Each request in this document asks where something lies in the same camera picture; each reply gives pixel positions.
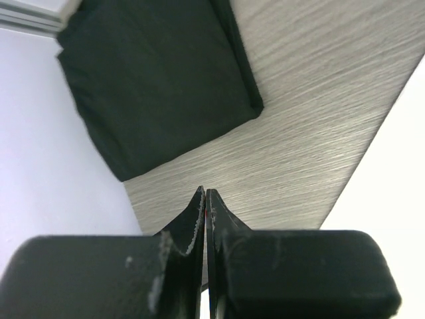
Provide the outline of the aluminium rail frame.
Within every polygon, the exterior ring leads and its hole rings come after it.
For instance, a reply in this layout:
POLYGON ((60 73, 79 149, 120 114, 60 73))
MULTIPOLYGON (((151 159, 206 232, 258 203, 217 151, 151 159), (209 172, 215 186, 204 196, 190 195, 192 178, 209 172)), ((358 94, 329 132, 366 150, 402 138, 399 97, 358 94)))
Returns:
POLYGON ((80 1, 1 1, 1 28, 55 35, 67 24, 80 1))

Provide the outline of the white printed t shirt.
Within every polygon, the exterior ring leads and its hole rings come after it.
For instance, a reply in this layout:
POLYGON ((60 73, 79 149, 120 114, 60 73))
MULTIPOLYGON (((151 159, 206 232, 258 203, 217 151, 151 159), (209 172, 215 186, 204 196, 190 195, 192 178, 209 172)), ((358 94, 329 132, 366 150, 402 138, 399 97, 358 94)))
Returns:
POLYGON ((423 61, 321 227, 368 233, 401 294, 397 318, 424 317, 423 61))

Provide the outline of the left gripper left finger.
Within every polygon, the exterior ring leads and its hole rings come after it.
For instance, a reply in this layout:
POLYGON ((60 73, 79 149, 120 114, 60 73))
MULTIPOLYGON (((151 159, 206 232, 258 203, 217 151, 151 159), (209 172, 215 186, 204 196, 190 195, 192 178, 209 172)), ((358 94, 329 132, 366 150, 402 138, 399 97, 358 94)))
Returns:
POLYGON ((2 318, 198 318, 205 191, 152 236, 39 236, 1 279, 2 318))

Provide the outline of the folded black t shirt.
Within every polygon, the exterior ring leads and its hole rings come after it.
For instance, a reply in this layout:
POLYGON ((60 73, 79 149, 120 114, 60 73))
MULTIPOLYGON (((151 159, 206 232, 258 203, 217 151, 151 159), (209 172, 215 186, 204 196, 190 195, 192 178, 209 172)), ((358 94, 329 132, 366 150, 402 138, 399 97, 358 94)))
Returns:
POLYGON ((120 181, 262 113, 229 1, 82 1, 57 40, 76 109, 120 181))

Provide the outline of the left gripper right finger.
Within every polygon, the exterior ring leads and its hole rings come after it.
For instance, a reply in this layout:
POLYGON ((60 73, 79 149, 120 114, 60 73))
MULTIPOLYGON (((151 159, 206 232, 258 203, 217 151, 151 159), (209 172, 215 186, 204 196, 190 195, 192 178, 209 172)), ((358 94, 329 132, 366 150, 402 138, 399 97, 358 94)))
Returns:
POLYGON ((373 238, 354 230, 253 230, 206 194, 211 318, 390 318, 402 303, 373 238))

